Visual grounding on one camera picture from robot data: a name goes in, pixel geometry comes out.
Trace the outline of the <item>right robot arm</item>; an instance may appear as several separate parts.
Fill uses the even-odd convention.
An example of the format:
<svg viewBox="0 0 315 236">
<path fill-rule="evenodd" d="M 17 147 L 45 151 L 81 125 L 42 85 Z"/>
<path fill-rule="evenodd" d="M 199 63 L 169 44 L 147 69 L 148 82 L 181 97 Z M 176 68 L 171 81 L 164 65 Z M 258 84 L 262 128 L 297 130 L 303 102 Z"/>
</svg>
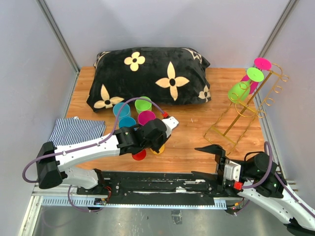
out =
<svg viewBox="0 0 315 236">
<path fill-rule="evenodd" d="M 277 171 L 278 165 L 273 161 L 269 142 L 264 143 L 263 151 L 247 153 L 244 160 L 228 158 L 219 145 L 196 150 L 215 156 L 215 174 L 193 172 L 193 175 L 209 181 L 210 193 L 242 197 L 257 204 L 280 220 L 295 236 L 315 234 L 315 210 L 293 191 L 282 172 Z"/>
</svg>

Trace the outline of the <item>blue wine glass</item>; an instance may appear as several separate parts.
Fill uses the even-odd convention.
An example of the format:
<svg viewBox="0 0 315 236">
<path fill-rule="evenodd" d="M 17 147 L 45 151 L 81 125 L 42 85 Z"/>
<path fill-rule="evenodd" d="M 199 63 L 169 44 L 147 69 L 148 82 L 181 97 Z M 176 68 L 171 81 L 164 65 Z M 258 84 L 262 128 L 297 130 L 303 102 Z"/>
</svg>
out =
<svg viewBox="0 0 315 236">
<path fill-rule="evenodd" d="M 118 120 L 121 120 L 125 117 L 130 117 L 130 106 L 128 104 L 125 105 L 123 102 L 117 103 L 113 107 L 113 114 Z"/>
</svg>

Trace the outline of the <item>yellow wine glass orange base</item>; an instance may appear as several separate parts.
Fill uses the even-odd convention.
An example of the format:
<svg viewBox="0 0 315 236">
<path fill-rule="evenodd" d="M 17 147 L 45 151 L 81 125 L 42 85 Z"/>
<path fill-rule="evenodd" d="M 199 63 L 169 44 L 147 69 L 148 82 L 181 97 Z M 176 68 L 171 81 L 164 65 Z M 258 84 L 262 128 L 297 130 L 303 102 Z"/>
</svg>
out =
<svg viewBox="0 0 315 236">
<path fill-rule="evenodd" d="M 160 149 L 158 150 L 158 152 L 154 151 L 152 148 L 150 149 L 150 151 L 151 151 L 153 154 L 155 154 L 155 155 L 162 154 L 162 153 L 164 152 L 164 150 L 165 150 L 165 145 L 162 145 L 162 146 L 160 147 Z"/>
</svg>

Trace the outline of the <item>teal glass green base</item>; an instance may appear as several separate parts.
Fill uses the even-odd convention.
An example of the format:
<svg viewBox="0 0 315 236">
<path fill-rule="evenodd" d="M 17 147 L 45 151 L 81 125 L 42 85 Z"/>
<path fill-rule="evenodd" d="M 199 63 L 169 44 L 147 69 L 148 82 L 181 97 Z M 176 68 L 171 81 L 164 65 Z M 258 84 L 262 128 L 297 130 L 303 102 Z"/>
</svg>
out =
<svg viewBox="0 0 315 236">
<path fill-rule="evenodd" d="M 119 128 L 123 128 L 123 127 L 132 127 L 134 125 L 136 125 L 137 122 L 134 118 L 132 117 L 124 117 L 119 121 Z"/>
</svg>

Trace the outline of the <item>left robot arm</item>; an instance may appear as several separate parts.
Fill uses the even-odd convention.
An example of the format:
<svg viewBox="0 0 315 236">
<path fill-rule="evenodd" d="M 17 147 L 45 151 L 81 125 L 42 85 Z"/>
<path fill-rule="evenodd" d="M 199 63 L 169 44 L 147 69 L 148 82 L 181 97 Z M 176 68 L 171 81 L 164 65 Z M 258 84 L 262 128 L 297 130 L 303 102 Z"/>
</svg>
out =
<svg viewBox="0 0 315 236">
<path fill-rule="evenodd" d="M 89 189 L 96 195 L 101 194 L 105 190 L 101 171 L 84 170 L 77 167 L 79 164 L 125 154 L 136 157 L 149 148 L 159 152 L 178 124 L 174 117 L 156 118 L 145 125 L 123 127 L 113 134 L 73 146 L 55 147 L 52 142 L 47 142 L 39 153 L 47 157 L 36 162 L 39 188 L 50 189 L 68 184 Z"/>
</svg>

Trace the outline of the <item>light green wine glass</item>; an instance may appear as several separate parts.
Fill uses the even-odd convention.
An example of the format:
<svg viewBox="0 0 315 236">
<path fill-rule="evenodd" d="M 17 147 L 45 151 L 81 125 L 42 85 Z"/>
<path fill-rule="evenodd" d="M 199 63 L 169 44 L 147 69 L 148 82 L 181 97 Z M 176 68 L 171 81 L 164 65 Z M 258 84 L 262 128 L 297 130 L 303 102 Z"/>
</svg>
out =
<svg viewBox="0 0 315 236">
<path fill-rule="evenodd" d="M 144 111 L 151 111 L 152 110 L 152 104 L 150 102 L 151 99 L 146 96 L 142 96 L 141 98 L 144 98 L 145 100 L 137 99 L 134 103 L 137 113 L 140 114 L 141 112 Z"/>
</svg>

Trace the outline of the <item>red wine glass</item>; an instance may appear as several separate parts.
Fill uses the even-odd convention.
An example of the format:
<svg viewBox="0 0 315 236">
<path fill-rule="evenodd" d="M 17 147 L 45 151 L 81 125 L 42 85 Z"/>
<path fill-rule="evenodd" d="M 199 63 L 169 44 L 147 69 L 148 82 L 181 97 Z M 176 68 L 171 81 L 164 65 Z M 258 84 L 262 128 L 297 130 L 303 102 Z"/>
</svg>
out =
<svg viewBox="0 0 315 236">
<path fill-rule="evenodd" d="M 133 158 L 134 160 L 136 160 L 136 161 L 141 161 L 141 160 L 143 160 L 143 159 L 146 157 L 146 155 L 147 155 L 147 152 L 146 152 L 146 150 L 144 149 L 144 150 L 140 151 L 140 152 L 137 153 L 137 154 L 133 154 L 133 155 L 132 155 L 132 158 Z"/>
</svg>

